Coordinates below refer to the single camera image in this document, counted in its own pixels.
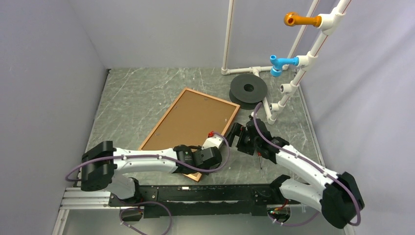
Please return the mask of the blue red screwdriver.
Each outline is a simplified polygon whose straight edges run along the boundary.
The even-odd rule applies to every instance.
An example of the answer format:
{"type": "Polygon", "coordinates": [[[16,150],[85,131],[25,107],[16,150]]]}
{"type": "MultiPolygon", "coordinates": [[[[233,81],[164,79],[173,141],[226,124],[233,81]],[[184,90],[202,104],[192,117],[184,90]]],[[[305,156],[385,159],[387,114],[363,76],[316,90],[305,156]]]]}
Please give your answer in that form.
{"type": "Polygon", "coordinates": [[[262,155],[259,152],[257,152],[257,155],[258,155],[258,160],[259,160],[259,167],[260,167],[260,170],[262,170],[263,169],[262,155]]]}

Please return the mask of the orange wooden picture frame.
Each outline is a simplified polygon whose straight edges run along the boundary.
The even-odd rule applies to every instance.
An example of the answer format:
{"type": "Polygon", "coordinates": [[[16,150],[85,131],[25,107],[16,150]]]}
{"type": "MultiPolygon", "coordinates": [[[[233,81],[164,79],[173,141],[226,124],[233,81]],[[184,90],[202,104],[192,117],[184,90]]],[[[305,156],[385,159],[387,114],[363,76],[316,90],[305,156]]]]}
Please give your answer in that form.
{"type": "Polygon", "coordinates": [[[203,145],[212,131],[225,135],[239,109],[236,103],[184,88],[139,149],[203,145]]]}

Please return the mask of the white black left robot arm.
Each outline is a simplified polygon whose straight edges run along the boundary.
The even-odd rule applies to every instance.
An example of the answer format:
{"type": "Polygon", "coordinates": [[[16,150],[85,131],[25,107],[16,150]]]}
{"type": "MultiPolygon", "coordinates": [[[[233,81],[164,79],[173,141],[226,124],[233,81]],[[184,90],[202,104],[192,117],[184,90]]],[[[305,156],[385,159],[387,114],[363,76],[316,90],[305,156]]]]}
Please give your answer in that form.
{"type": "Polygon", "coordinates": [[[221,167],[223,140],[213,136],[202,146],[178,145],[163,150],[127,150],[103,141],[82,156],[81,189],[106,190],[133,206],[140,201],[139,182],[125,174],[164,172],[170,174],[211,173],[221,167]]]}

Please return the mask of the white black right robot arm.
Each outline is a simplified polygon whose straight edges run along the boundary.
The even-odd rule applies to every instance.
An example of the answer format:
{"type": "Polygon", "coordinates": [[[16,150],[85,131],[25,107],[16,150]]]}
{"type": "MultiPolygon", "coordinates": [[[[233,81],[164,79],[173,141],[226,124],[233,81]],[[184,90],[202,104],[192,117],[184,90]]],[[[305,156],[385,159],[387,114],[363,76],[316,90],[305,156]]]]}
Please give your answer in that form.
{"type": "Polygon", "coordinates": [[[348,172],[342,174],[329,170],[301,154],[288,141],[273,137],[260,119],[251,119],[245,125],[234,123],[226,139],[232,144],[238,137],[236,148],[239,152],[267,159],[297,174],[301,183],[288,175],[280,175],[270,184],[261,197],[265,203],[296,201],[320,212],[335,228],[347,224],[360,224],[360,212],[365,207],[355,178],[348,172]]]}

